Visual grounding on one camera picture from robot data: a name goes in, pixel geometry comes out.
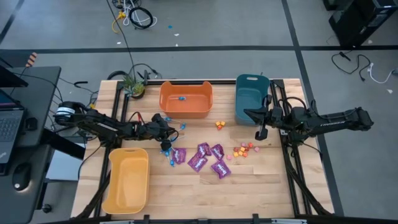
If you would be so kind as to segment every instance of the purple candy packet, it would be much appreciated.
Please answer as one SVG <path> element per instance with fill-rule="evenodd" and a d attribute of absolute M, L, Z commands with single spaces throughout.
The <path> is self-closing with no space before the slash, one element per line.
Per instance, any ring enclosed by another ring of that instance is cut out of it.
<path fill-rule="evenodd" d="M 220 179 L 231 174 L 231 170 L 228 168 L 228 166 L 226 166 L 225 162 L 222 160 L 211 165 L 211 169 L 213 169 L 218 174 L 218 178 Z"/>
<path fill-rule="evenodd" d="M 185 162 L 186 156 L 187 156 L 187 149 L 185 148 L 175 148 L 174 150 L 172 150 L 172 159 L 177 164 Z"/>
<path fill-rule="evenodd" d="M 201 157 L 203 156 L 211 156 L 210 146 L 207 143 L 202 143 L 198 145 L 198 153 Z"/>
<path fill-rule="evenodd" d="M 201 157 L 199 153 L 196 153 L 189 161 L 188 165 L 196 172 L 199 172 L 203 166 L 207 163 L 208 159 Z"/>
<path fill-rule="evenodd" d="M 213 146 L 210 151 L 213 153 L 213 155 L 218 159 L 222 160 L 224 157 L 224 149 L 220 144 L 217 144 Z"/>

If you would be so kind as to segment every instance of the plastic bin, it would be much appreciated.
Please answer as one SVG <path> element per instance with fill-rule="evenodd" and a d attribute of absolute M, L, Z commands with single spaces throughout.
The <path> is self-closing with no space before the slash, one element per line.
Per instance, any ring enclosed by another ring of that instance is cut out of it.
<path fill-rule="evenodd" d="M 268 94 L 270 81 L 260 75 L 240 75 L 236 79 L 235 122 L 240 125 L 255 126 L 254 121 L 243 109 L 259 109 Z"/>
<path fill-rule="evenodd" d="M 108 198 L 102 209 L 108 214 L 134 214 L 146 205 L 149 194 L 148 153 L 141 148 L 115 149 Z"/>
<path fill-rule="evenodd" d="M 213 87 L 202 85 L 172 85 L 164 82 L 160 88 L 159 105 L 171 118 L 205 118 L 213 106 Z"/>

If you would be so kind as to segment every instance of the wooden tabletop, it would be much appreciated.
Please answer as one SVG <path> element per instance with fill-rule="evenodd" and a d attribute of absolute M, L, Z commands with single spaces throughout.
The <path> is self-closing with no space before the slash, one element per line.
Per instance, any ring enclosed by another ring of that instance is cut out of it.
<path fill-rule="evenodd" d="M 287 96 L 303 100 L 304 94 L 299 79 L 285 79 Z M 112 112 L 117 81 L 102 81 L 96 109 L 110 115 Z M 135 111 L 140 111 L 145 121 L 151 119 L 159 109 L 160 86 L 148 86 L 143 99 L 130 100 L 127 119 Z M 174 147 L 187 148 L 187 161 L 196 153 L 197 145 L 207 142 L 210 146 L 221 144 L 225 154 L 232 154 L 233 147 L 241 142 L 252 142 L 260 147 L 259 152 L 249 151 L 247 158 L 237 157 L 224 161 L 232 174 L 219 180 L 218 174 L 210 168 L 216 162 L 214 156 L 199 173 L 187 163 L 171 167 L 164 155 L 159 154 L 156 141 L 123 141 L 122 147 L 141 147 L 147 150 L 150 160 L 149 200 L 145 208 L 133 215 L 112 215 L 113 219 L 143 219 L 149 214 L 151 219 L 191 219 L 191 218 L 252 218 L 258 213 L 260 218 L 293 217 L 292 204 L 287 183 L 287 174 L 277 129 L 268 128 L 268 138 L 254 140 L 258 128 L 238 126 L 234 121 L 234 85 L 213 85 L 213 108 L 205 119 L 185 119 L 187 128 L 180 132 Z M 120 97 L 118 119 L 121 115 L 123 96 Z M 298 101 L 289 101 L 292 106 L 300 106 Z M 216 121 L 225 121 L 221 130 L 215 127 Z M 317 147 L 314 138 L 305 143 Z M 85 157 L 99 146 L 98 141 L 88 143 Z M 331 198 L 319 153 L 307 146 L 300 146 L 300 157 L 307 187 L 317 200 L 333 212 Z M 98 189 L 104 149 L 100 149 L 88 159 L 81 169 L 72 214 L 78 215 Z M 303 213 L 303 200 L 296 185 L 300 212 Z"/>

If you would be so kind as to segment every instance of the potted plant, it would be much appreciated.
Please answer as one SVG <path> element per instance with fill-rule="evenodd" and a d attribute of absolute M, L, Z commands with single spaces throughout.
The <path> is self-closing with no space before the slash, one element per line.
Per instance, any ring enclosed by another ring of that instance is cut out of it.
<path fill-rule="evenodd" d="M 145 93 L 145 86 L 142 82 L 138 82 L 135 77 L 125 75 L 124 78 L 124 92 L 129 94 L 131 98 L 141 99 Z"/>

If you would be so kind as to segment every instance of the yellow cable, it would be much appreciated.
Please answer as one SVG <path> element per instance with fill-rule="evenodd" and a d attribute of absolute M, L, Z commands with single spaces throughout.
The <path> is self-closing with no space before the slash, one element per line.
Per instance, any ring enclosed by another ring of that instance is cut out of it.
<path fill-rule="evenodd" d="M 115 34 L 118 34 L 119 31 L 116 31 L 116 30 L 114 29 L 114 27 L 113 27 L 113 26 L 114 26 L 114 23 L 117 22 L 118 19 L 124 19 L 125 17 L 126 17 L 126 13 L 120 11 L 118 17 L 116 18 L 116 20 L 112 22 L 112 30 L 113 30 L 113 32 L 114 32 Z"/>

